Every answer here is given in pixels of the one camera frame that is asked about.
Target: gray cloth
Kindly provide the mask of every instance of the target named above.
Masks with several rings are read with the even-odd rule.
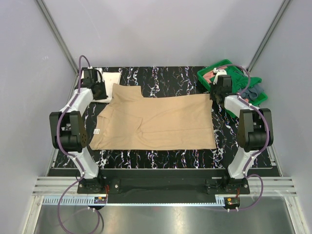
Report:
[[[249,100],[255,101],[263,91],[264,89],[260,85],[255,84],[253,87],[249,87],[241,96],[242,98],[248,98]]]

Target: green cloth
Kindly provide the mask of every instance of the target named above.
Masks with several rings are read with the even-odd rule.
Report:
[[[235,72],[232,69],[226,68],[225,71],[232,77],[232,93],[237,93],[239,89],[244,89],[248,83],[248,77],[242,72]],[[253,87],[255,84],[261,83],[262,79],[259,77],[251,77],[249,87]]]

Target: gray wall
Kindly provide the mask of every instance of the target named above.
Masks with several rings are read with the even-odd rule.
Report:
[[[20,233],[52,143],[49,114],[67,101],[74,73],[33,0],[0,1],[0,227]]]
[[[273,115],[274,144],[283,172],[292,176],[312,229],[312,1],[292,1],[253,76],[263,78]]]
[[[282,0],[44,0],[94,66],[247,66]]]

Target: pile of clothes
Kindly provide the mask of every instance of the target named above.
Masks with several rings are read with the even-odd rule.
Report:
[[[227,74],[232,77],[232,93],[239,93],[242,91],[248,83],[248,77],[244,75],[243,72],[233,71],[227,69],[227,67],[221,67],[221,69],[225,69]],[[215,75],[213,71],[207,72],[204,76],[204,79],[208,83],[212,83],[215,79]],[[242,98],[246,101],[255,101],[258,96],[264,91],[263,88],[259,85],[262,82],[262,79],[259,77],[251,77],[251,82],[248,89],[242,93]]]

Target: white cloth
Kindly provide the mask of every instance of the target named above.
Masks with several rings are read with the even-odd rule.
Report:
[[[119,84],[120,83],[120,72],[103,72],[102,68],[97,68],[103,76],[103,79],[105,81],[105,88],[106,88],[106,94],[108,98],[102,99],[102,100],[92,100],[92,102],[101,102],[101,103],[110,103],[112,100],[112,93],[113,93],[113,84]]]

